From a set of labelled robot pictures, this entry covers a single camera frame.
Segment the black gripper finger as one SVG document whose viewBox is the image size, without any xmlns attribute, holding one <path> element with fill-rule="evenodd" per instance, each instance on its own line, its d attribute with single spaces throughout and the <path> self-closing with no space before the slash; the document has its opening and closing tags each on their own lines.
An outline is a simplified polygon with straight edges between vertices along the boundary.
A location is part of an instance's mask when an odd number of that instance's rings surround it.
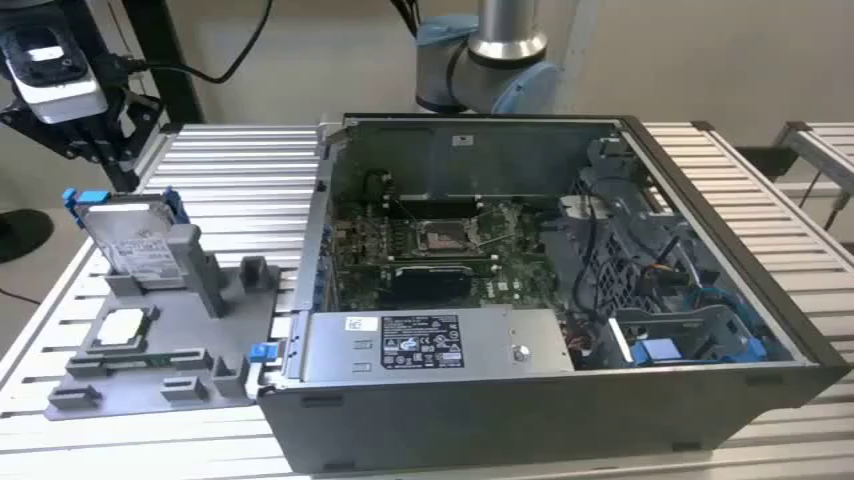
<svg viewBox="0 0 854 480">
<path fill-rule="evenodd" d="M 158 126 L 160 99 L 134 92 L 110 92 L 107 100 L 103 169 L 114 189 L 134 192 L 139 186 L 139 154 Z"/>
<path fill-rule="evenodd" d="M 60 156 L 103 165 L 119 163 L 118 130 L 107 114 L 44 123 L 27 107 L 2 111 L 2 123 Z"/>
</svg>

